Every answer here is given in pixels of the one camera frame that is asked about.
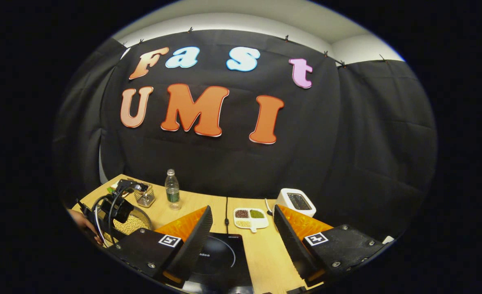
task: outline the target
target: letter cutout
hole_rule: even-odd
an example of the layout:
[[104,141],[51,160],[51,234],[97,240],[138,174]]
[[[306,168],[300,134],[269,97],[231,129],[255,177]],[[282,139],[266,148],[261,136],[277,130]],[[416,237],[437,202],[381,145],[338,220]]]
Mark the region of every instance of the letter cutout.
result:
[[165,67],[173,69],[174,67],[183,67],[187,69],[193,67],[198,63],[196,59],[199,54],[199,48],[197,47],[185,47],[176,50],[174,56],[170,57],[165,63]]
[[223,100],[230,91],[224,87],[210,86],[194,102],[190,89],[185,84],[174,84],[168,86],[170,100],[168,102],[167,116],[161,123],[165,131],[175,132],[179,129],[176,121],[179,114],[179,121],[183,130],[188,132],[199,116],[199,123],[194,128],[196,134],[202,136],[221,136],[222,130],[219,127],[219,115]]
[[126,89],[123,91],[123,101],[121,102],[121,122],[129,128],[137,128],[145,119],[146,105],[148,96],[154,91],[153,87],[143,87],[140,89],[140,103],[138,114],[135,117],[130,116],[130,104],[132,97],[136,94],[136,89]]
[[168,53],[168,47],[161,48],[152,52],[148,52],[140,56],[140,61],[136,70],[130,75],[129,80],[134,80],[135,78],[139,78],[141,76],[146,75],[148,69],[146,68],[147,65],[149,67],[153,67],[157,61],[159,60],[159,55],[165,55]]
[[306,60],[303,58],[288,60],[292,67],[292,79],[294,83],[303,88],[308,89],[312,87],[312,82],[306,79],[306,72],[312,73],[312,67],[306,65]]
[[248,137],[250,141],[261,144],[273,144],[277,141],[274,135],[277,112],[284,107],[281,99],[261,95],[256,98],[259,103],[259,117],[256,129]]
[[236,47],[228,54],[232,59],[226,61],[226,67],[231,71],[249,72],[257,67],[261,53],[257,49]]

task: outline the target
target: black background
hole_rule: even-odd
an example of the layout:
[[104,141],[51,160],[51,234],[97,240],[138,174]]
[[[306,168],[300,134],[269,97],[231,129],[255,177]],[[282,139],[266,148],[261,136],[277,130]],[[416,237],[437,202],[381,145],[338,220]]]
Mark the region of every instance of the black background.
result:
[[[56,97],[72,73],[160,3],[0,4],[0,287],[161,292],[81,238],[54,195],[50,158]],[[427,89],[439,136],[437,173],[409,230],[330,292],[481,293],[482,4],[348,0],[329,7],[405,58]]]

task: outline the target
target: plate with beans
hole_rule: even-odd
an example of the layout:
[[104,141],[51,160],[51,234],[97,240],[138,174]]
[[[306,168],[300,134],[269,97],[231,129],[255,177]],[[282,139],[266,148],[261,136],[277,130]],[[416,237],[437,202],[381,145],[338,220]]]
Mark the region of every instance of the plate with beans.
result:
[[261,209],[236,208],[234,209],[234,224],[241,229],[250,229],[253,233],[257,229],[268,227],[268,219]]

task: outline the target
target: wooden table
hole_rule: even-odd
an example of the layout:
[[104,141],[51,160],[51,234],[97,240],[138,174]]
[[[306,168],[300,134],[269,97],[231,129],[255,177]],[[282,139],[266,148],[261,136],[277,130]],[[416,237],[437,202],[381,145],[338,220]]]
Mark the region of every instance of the wooden table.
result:
[[[127,178],[134,179],[138,182],[144,182],[140,179],[135,179],[126,175],[118,175],[106,184],[92,191],[84,197],[81,202],[88,207],[92,207],[94,202],[100,196],[108,193],[108,187],[118,182],[120,179]],[[142,209],[148,217],[150,217],[154,229],[190,214],[190,212],[194,212],[194,210],[210,205],[210,208],[212,209],[212,217],[214,219],[210,232],[226,233],[226,226],[224,223],[226,197],[198,194],[181,190],[179,192],[181,209],[174,211],[169,208],[165,188],[154,184],[152,184],[152,186],[156,199],[149,208],[137,205],[133,195],[128,195],[125,199]],[[272,207],[274,203],[275,199],[268,199],[270,207]],[[233,211],[234,209],[241,207],[259,208],[264,212],[267,211],[267,207],[265,205],[265,199],[228,197],[227,211],[228,219],[230,220],[228,232],[230,234],[240,234],[243,236],[248,269],[250,271],[250,278],[252,279],[255,294],[263,294],[266,292],[271,292],[272,294],[286,294],[286,291],[301,286],[306,289],[311,289],[322,284],[320,283],[314,287],[306,287],[306,284],[299,277],[297,270],[292,264],[292,260],[284,247],[284,243],[271,216],[267,215],[269,226],[265,229],[258,229],[257,233],[252,233],[250,229],[240,229],[236,227],[233,221]],[[78,204],[72,209],[80,212]]]

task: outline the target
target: induction cooktop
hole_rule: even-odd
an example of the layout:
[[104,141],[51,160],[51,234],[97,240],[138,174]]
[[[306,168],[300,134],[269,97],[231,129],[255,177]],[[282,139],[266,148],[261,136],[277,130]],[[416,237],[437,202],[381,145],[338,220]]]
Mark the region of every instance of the induction cooktop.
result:
[[210,233],[183,290],[196,294],[254,294],[242,236]]

